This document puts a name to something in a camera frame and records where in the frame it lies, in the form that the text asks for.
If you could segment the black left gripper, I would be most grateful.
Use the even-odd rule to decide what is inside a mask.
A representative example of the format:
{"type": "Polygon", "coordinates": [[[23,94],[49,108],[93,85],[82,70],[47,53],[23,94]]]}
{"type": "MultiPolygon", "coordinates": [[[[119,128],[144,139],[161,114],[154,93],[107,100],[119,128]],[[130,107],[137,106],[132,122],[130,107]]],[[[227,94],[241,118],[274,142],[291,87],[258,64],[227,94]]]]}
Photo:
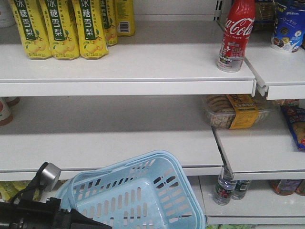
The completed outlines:
{"type": "Polygon", "coordinates": [[[2,229],[111,229],[85,217],[75,209],[60,208],[61,200],[50,198],[45,203],[22,200],[19,204],[0,203],[2,229]]]}

